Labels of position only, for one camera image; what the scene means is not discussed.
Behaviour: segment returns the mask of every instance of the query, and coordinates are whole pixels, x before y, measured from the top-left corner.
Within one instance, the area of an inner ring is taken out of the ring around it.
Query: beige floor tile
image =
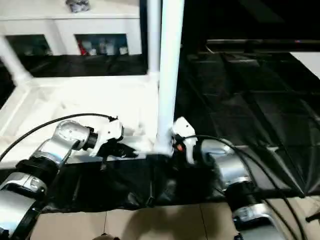
[[[199,205],[107,213],[106,230],[121,240],[205,240]]]
[[[92,240],[104,232],[106,212],[42,214],[31,240]]]
[[[227,203],[200,205],[208,240],[233,240],[238,234]]]

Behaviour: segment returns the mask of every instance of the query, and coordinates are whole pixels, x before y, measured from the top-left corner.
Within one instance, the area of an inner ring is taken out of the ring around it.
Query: black ribbed joint
[[[255,186],[252,181],[234,183],[225,190],[225,198],[231,211],[262,203],[260,197],[255,193]]]
[[[59,168],[52,160],[43,156],[32,156],[20,161],[16,166],[18,172],[30,174],[42,180],[49,187],[56,178]]]

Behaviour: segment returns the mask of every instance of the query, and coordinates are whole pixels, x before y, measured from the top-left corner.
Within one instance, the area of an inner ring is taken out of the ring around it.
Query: white shelf
[[[0,20],[139,19],[139,0],[89,0],[90,10],[72,13],[65,0],[0,0]]]

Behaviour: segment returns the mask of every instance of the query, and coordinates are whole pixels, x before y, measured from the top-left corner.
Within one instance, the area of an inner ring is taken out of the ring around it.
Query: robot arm
[[[180,137],[195,134],[183,117],[177,119],[172,129],[174,135]],[[231,147],[213,139],[199,142],[195,137],[184,139],[179,147],[182,145],[185,159],[190,165],[201,161],[217,171],[235,228],[240,232],[234,240],[287,239],[271,209],[254,194],[251,176],[243,160]]]
[[[105,137],[104,143],[122,138],[123,127],[117,121],[111,123],[117,124],[120,134]],[[44,207],[47,190],[72,150],[94,149],[97,142],[101,145],[98,138],[93,128],[66,120],[29,159],[16,165],[15,172],[0,185],[0,240],[24,240],[29,236]]]

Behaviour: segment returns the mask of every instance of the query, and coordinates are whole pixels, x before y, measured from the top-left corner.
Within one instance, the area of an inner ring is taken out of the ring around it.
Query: black cloth
[[[50,64],[59,70],[54,60]],[[319,97],[319,79],[289,53],[187,56],[182,52],[175,118],[184,116],[197,134],[249,146],[250,154],[287,197],[318,195]],[[274,149],[276,156],[267,148]],[[263,196],[281,197],[261,169],[251,161],[249,165]],[[0,180],[9,173],[1,170]],[[105,165],[70,164],[60,171],[44,212],[135,210],[223,201],[216,188],[220,181],[214,169],[190,167],[181,159],[161,155]]]

